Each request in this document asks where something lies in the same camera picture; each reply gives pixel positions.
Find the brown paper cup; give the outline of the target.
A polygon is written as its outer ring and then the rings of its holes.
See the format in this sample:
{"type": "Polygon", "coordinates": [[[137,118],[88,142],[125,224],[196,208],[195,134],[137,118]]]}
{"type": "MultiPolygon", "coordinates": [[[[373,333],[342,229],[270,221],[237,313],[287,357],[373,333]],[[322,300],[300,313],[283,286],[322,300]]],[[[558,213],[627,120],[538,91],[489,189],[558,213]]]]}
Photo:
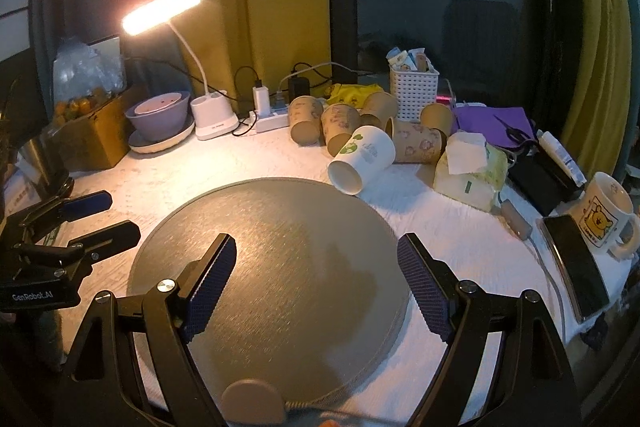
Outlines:
{"type": "Polygon", "coordinates": [[[425,105],[420,114],[422,126],[437,129],[444,135],[449,136],[454,127],[454,114],[448,105],[431,103],[425,105]]]}
{"type": "Polygon", "coordinates": [[[385,91],[374,92],[364,101],[360,110],[360,124],[386,130],[388,121],[397,116],[398,102],[385,91]]]}
{"type": "Polygon", "coordinates": [[[390,118],[386,133],[394,143],[396,164],[436,165],[446,150],[446,134],[422,124],[390,118]]]}
{"type": "Polygon", "coordinates": [[[326,149],[335,157],[360,126],[360,114],[348,104],[328,105],[321,115],[321,126],[326,149]]]}
{"type": "Polygon", "coordinates": [[[322,103],[311,95],[301,95],[288,106],[290,137],[298,145],[312,145],[320,138],[322,103]]]}

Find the metal cup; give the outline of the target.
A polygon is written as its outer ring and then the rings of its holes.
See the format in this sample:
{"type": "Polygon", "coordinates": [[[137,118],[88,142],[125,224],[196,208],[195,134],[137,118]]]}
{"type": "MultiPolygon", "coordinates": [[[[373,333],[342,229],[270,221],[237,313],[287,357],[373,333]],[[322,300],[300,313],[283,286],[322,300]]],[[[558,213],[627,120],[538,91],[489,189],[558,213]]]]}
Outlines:
{"type": "Polygon", "coordinates": [[[17,167],[34,184],[42,200],[73,192],[74,180],[58,151],[41,136],[34,136],[18,150],[17,167]]]}

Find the brown paper cup behind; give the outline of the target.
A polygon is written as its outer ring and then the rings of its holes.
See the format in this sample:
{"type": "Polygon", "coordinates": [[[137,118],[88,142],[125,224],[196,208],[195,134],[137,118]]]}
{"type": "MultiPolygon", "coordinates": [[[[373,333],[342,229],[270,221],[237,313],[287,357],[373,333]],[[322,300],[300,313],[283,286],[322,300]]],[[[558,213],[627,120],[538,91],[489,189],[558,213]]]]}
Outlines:
{"type": "Polygon", "coordinates": [[[360,124],[386,130],[388,121],[397,116],[398,102],[385,91],[374,92],[364,101],[360,110],[360,124]]]}

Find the brown cardboard box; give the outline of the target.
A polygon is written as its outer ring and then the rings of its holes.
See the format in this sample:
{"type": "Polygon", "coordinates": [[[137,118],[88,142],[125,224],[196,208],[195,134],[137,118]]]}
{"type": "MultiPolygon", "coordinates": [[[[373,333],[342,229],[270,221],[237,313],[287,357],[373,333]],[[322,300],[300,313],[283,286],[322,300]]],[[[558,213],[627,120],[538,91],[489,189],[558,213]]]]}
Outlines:
{"type": "Polygon", "coordinates": [[[129,152],[134,126],[125,112],[149,94],[132,86],[92,113],[64,124],[52,136],[64,167],[70,172],[111,169],[129,152]]]}

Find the black smartphone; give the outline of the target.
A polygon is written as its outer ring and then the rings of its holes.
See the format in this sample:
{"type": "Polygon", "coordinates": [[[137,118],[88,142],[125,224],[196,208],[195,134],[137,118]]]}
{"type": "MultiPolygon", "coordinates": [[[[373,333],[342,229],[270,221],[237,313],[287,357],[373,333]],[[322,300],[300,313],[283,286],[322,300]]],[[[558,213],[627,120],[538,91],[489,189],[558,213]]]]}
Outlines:
{"type": "Polygon", "coordinates": [[[596,260],[570,216],[544,217],[541,232],[561,273],[576,319],[584,323],[610,303],[596,260]]]}

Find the purple bowl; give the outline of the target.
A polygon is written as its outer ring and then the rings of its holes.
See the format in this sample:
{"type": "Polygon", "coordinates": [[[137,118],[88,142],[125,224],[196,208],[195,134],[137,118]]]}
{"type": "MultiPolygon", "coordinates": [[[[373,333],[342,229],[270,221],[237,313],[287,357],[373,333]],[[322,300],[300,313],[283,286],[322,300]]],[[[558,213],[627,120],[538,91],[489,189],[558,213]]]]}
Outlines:
{"type": "Polygon", "coordinates": [[[182,130],[190,98],[188,91],[155,95],[128,108],[125,116],[143,139],[160,142],[182,130]]]}

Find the white power strip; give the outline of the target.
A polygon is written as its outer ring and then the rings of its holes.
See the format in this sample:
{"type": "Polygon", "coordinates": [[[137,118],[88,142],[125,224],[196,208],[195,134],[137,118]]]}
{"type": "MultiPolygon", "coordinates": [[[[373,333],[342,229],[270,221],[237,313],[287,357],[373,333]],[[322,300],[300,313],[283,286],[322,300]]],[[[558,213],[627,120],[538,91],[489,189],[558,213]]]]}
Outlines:
{"type": "Polygon", "coordinates": [[[286,110],[277,110],[277,112],[272,112],[269,116],[257,117],[252,130],[255,133],[264,133],[286,127],[288,127],[288,112],[286,110]]]}

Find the white cartoon mug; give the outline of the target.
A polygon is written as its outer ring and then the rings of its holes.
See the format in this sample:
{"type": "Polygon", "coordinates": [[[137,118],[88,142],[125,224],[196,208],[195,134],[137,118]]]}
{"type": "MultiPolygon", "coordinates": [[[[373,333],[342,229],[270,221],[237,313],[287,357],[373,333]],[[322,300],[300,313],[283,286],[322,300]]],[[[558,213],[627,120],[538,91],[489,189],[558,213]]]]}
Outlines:
{"type": "Polygon", "coordinates": [[[596,172],[584,195],[570,210],[580,234],[593,255],[631,258],[639,248],[639,216],[620,182],[596,172]]]}

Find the white charger plug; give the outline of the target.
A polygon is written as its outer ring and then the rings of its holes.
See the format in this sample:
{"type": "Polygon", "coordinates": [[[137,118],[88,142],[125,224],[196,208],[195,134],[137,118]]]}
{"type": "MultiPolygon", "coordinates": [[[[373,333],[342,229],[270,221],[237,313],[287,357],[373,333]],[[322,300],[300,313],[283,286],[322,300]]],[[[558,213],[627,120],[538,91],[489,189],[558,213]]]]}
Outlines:
{"type": "Polygon", "coordinates": [[[266,118],[271,114],[270,93],[262,80],[256,79],[253,87],[255,114],[258,118],[266,118]]]}

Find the round grey placemat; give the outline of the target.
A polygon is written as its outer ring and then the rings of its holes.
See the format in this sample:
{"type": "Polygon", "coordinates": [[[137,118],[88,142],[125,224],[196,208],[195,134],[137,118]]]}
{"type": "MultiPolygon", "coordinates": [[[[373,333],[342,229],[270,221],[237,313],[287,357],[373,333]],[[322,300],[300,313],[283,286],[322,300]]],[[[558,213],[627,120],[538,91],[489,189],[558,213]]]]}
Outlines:
{"type": "Polygon", "coordinates": [[[378,368],[405,321],[409,289],[392,228],[362,200],[294,178],[231,184],[187,202],[150,233],[131,295],[178,277],[214,239],[236,262],[204,332],[190,342],[209,393],[273,385],[288,402],[347,399],[378,368]]]}

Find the black pouch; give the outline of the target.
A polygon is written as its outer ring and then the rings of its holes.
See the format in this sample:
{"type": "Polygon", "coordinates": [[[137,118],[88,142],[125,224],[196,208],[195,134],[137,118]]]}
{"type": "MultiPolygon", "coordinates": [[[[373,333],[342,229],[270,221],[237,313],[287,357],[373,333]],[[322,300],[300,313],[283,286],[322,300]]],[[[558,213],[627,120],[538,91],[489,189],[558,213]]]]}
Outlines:
{"type": "Polygon", "coordinates": [[[538,146],[518,155],[508,170],[508,179],[542,217],[549,216],[561,202],[577,198],[585,186],[576,184],[538,146]]]}

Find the white tube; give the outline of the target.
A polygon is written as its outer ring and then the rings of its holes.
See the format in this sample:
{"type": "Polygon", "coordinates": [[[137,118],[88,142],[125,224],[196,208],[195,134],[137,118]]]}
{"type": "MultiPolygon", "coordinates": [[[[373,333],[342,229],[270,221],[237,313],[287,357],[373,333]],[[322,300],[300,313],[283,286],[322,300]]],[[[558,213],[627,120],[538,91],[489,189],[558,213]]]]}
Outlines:
{"type": "Polygon", "coordinates": [[[577,187],[587,183],[582,169],[579,168],[574,158],[565,150],[563,144],[549,131],[537,133],[538,143],[561,170],[574,182],[577,187]]]}

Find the black scissors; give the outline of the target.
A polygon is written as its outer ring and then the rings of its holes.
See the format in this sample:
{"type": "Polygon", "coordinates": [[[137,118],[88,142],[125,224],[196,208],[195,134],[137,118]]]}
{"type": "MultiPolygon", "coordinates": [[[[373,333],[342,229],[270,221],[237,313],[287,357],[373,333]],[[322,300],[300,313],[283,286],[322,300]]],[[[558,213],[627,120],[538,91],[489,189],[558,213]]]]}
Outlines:
{"type": "Polygon", "coordinates": [[[506,139],[510,141],[509,145],[503,143],[497,144],[497,147],[500,148],[500,150],[505,150],[506,152],[513,153],[515,155],[528,154],[533,150],[537,141],[532,136],[529,136],[522,129],[511,126],[497,115],[495,115],[494,118],[502,124],[504,133],[506,134],[506,139]]]}

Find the yellow cloth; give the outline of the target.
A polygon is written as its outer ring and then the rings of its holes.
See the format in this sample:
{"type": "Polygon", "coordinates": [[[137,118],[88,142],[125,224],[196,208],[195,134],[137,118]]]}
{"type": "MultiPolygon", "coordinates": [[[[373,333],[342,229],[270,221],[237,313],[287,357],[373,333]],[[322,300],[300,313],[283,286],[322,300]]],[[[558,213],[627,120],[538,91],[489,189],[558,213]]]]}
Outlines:
{"type": "Polygon", "coordinates": [[[326,103],[347,104],[355,108],[361,108],[364,102],[373,93],[383,92],[383,88],[378,84],[341,84],[334,85],[326,91],[326,103]]]}

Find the white plastic basket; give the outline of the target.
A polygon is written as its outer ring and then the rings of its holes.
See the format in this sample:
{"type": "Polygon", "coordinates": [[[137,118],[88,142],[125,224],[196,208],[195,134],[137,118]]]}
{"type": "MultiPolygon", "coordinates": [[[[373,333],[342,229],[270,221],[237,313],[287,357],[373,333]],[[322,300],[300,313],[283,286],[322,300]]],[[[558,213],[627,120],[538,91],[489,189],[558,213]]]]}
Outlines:
{"type": "Polygon", "coordinates": [[[397,118],[418,122],[422,109],[436,102],[439,72],[436,69],[408,69],[407,66],[390,68],[390,94],[398,103],[397,118]]]}

